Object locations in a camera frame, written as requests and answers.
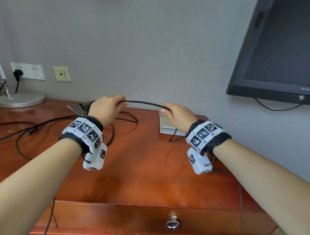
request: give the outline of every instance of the gray wall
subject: gray wall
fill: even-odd
[[[24,79],[22,90],[62,100],[123,93],[130,100],[183,103],[310,181],[309,106],[271,112],[225,94],[256,0],[0,2],[5,70],[10,73],[9,62],[44,68],[46,81]],[[57,83],[53,66],[68,66],[72,82]]]

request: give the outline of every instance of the lamp base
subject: lamp base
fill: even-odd
[[[39,93],[16,93],[12,97],[0,96],[0,107],[22,108],[40,104],[45,96]]]

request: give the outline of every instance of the person's left arm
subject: person's left arm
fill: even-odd
[[[95,101],[89,116],[105,127],[129,103],[124,95]],[[82,149],[62,139],[0,183],[0,234],[29,234],[55,197]]]

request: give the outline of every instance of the television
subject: television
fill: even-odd
[[[310,0],[258,0],[226,94],[310,104]]]

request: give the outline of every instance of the wooden desk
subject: wooden desk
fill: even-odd
[[[0,108],[0,122],[39,123],[72,115],[67,105],[74,103],[46,100],[28,108]],[[186,154],[189,146],[185,139],[169,143],[169,135],[159,134],[158,111],[124,110],[135,115],[139,122],[113,121],[115,138],[102,170],[87,171],[82,167],[83,160],[78,159],[56,195],[55,220],[49,232],[239,234],[238,181],[224,173],[195,174]],[[49,123],[25,135],[20,141],[21,151],[34,158],[56,143],[70,122],[72,119]],[[25,127],[0,126],[0,136]],[[111,126],[104,128],[105,143],[111,134]],[[15,150],[16,137],[0,142],[0,181],[27,163]],[[213,168],[227,170],[219,160]],[[245,234],[270,234],[276,223],[244,189],[242,199]],[[176,231],[165,228],[172,211],[181,223]],[[44,230],[49,212],[50,208],[33,232]]]

